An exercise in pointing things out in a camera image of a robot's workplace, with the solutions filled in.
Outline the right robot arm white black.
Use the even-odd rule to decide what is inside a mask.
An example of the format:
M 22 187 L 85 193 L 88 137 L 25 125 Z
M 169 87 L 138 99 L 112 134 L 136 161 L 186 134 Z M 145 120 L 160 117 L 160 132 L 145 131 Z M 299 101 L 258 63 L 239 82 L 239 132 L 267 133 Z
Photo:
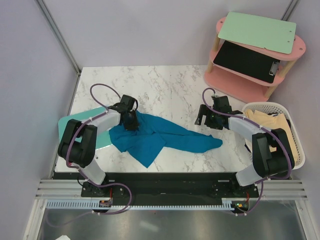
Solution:
M 196 125 L 215 130 L 228 129 L 251 142 L 252 164 L 235 174 L 229 191 L 235 197 L 242 196 L 247 186 L 270 179 L 288 179 L 295 167 L 287 133 L 282 128 L 269 129 L 248 119 L 239 110 L 232 110 L 227 96 L 213 97 L 213 105 L 203 103 L 199 107 Z

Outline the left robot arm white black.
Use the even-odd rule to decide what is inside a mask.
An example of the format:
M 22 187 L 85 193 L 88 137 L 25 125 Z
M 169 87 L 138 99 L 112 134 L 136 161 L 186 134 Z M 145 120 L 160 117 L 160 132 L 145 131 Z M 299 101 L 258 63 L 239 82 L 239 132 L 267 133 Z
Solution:
M 109 193 L 110 185 L 105 181 L 106 173 L 95 160 L 97 136 L 118 125 L 126 131 L 137 130 L 137 108 L 135 98 L 123 95 L 120 102 L 108 106 L 102 113 L 84 121 L 70 119 L 66 124 L 58 146 L 58 156 L 65 160 L 67 167 L 82 173 L 93 184 L 92 191 L 99 197 Z

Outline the blue t shirt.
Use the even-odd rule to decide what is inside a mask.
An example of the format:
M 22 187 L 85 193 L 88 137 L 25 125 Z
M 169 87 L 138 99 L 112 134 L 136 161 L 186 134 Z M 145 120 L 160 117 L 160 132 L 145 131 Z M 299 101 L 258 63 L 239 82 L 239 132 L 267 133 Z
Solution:
M 128 152 L 146 168 L 163 148 L 198 154 L 223 145 L 221 139 L 188 130 L 159 116 L 140 112 L 136 116 L 138 129 L 126 130 L 123 125 L 117 125 L 109 130 L 109 136 L 120 152 Z

